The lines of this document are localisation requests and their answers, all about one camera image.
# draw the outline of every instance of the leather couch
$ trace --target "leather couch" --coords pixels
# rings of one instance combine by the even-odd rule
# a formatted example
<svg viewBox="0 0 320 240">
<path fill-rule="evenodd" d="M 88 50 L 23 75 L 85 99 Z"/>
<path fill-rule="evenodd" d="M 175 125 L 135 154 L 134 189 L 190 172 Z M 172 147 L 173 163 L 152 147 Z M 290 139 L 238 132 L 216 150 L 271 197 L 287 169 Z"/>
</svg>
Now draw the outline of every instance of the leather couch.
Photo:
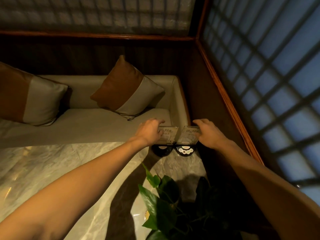
<svg viewBox="0 0 320 240">
<path fill-rule="evenodd" d="M 0 119 L 0 148 L 90 142 L 121 142 L 134 135 L 138 125 L 152 117 L 164 119 L 163 125 L 182 129 L 190 123 L 185 97 L 178 77 L 148 76 L 165 89 L 144 113 L 128 121 L 90 100 L 106 76 L 41 75 L 72 88 L 70 109 L 50 126 L 37 127 Z"/>
</svg>

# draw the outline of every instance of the orange-brown pillow section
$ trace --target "orange-brown pillow section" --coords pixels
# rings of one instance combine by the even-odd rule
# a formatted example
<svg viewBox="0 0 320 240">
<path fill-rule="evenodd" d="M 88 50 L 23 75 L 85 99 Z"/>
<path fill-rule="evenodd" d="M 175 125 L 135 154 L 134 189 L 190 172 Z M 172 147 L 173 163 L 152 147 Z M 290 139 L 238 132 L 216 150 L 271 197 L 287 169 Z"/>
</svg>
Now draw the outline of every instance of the orange-brown pillow section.
<svg viewBox="0 0 320 240">
<path fill-rule="evenodd" d="M 23 123 L 32 77 L 0 62 L 0 118 Z"/>
<path fill-rule="evenodd" d="M 100 108 L 116 111 L 137 90 L 143 77 L 144 75 L 126 62 L 122 55 L 101 87 L 90 98 L 96 101 Z"/>
</svg>

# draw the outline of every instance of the person's right arm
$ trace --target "person's right arm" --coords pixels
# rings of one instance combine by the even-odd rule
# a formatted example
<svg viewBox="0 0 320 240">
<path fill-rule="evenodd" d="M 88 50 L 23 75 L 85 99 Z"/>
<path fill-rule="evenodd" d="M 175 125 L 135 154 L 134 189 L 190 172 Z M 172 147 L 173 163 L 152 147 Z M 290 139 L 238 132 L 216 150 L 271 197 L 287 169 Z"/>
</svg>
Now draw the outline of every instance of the person's right arm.
<svg viewBox="0 0 320 240">
<path fill-rule="evenodd" d="M 227 139 L 213 122 L 194 120 L 199 141 L 219 151 L 283 240 L 320 239 L 320 207 Z"/>
</svg>

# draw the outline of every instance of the reddish-brown wood molding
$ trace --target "reddish-brown wood molding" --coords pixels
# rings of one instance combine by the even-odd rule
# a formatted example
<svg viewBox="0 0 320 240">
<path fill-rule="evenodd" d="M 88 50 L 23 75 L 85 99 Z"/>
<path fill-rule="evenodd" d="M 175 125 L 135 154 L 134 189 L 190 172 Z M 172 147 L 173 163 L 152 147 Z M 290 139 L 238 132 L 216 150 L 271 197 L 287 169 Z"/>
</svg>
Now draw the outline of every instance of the reddish-brown wood molding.
<svg viewBox="0 0 320 240">
<path fill-rule="evenodd" d="M 186 120 L 188 122 L 188 125 L 191 125 L 191 119 L 190 119 L 190 114 L 189 114 L 189 109 L 188 109 L 186 97 L 184 96 L 184 92 L 183 92 L 183 88 L 182 88 L 182 84 L 181 84 L 180 78 L 178 76 L 177 76 L 177 78 L 178 78 L 178 82 L 179 82 L 180 93 L 181 93 L 183 104 L 184 104 L 184 109 L 186 111 Z"/>
<path fill-rule="evenodd" d="M 206 12 L 207 12 L 209 1 L 210 0 L 205 0 L 204 1 L 203 8 L 202 8 L 202 14 L 201 14 L 200 21 L 199 21 L 199 24 L 198 24 L 198 31 L 197 31 L 196 39 L 199 39 L 199 37 L 200 37 L 200 33 L 201 33 L 201 30 L 202 30 L 203 21 L 204 21 L 205 16 L 206 16 Z"/>
<path fill-rule="evenodd" d="M 195 37 L 174 37 L 174 36 L 135 35 L 135 34 L 107 34 L 107 33 L 86 33 L 86 32 L 44 32 L 44 31 L 6 31 L 6 30 L 0 30 L 0 35 L 106 38 L 106 39 L 123 39 L 123 40 L 168 40 L 168 41 L 192 41 L 192 40 L 195 40 Z"/>
<path fill-rule="evenodd" d="M 227 94 L 225 88 L 223 87 L 223 85 L 222 85 L 222 83 L 221 83 L 216 71 L 214 70 L 210 60 L 208 59 L 208 56 L 207 56 L 202 44 L 200 43 L 199 40 L 196 40 L 195 43 L 196 43 L 196 45 L 197 45 L 197 47 L 199 49 L 200 54 L 202 55 L 202 58 L 203 58 L 204 62 L 206 63 L 206 66 L 207 66 L 207 68 L 208 68 L 208 70 L 210 72 L 210 75 L 211 75 L 214 83 L 218 87 L 220 95 L 222 96 L 222 99 L 223 99 L 223 101 L 224 101 L 224 103 L 225 103 L 225 105 L 226 105 L 226 107 L 227 107 L 227 109 L 228 109 L 228 111 L 229 111 L 229 113 L 230 113 L 230 115 L 231 115 L 231 117 L 232 117 L 237 129 L 238 129 L 238 131 L 240 132 L 240 134 L 241 134 L 241 136 L 242 136 L 242 138 L 244 140 L 246 148 L 248 149 L 250 155 L 255 160 L 257 160 L 259 163 L 264 165 L 264 163 L 263 163 L 263 161 L 262 161 L 262 159 L 261 159 L 256 147 L 254 146 L 254 143 L 252 142 L 252 140 L 251 140 L 251 138 L 250 138 L 250 136 L 249 136 L 244 124 L 242 123 L 242 120 L 240 119 L 240 117 L 238 115 L 238 112 L 236 111 L 236 109 L 235 109 L 235 107 L 234 107 L 229 95 Z"/>
</svg>

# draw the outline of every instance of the marble table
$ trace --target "marble table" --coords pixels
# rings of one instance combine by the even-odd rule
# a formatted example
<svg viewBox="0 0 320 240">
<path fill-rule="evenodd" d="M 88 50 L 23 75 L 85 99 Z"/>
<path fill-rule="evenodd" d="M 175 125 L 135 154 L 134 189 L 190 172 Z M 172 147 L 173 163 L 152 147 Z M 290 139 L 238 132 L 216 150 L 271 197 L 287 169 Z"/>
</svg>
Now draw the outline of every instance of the marble table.
<svg viewBox="0 0 320 240">
<path fill-rule="evenodd" d="M 52 181 L 122 143 L 0 149 L 0 221 Z M 196 153 L 182 157 L 173 150 L 169 156 L 160 158 L 145 148 L 129 161 L 65 239 L 145 239 L 149 230 L 141 226 L 146 208 L 139 195 L 138 184 L 152 188 L 146 181 L 141 162 L 153 175 L 157 173 L 163 177 L 166 174 L 177 181 L 184 201 L 195 199 L 199 177 L 206 175 Z"/>
</svg>

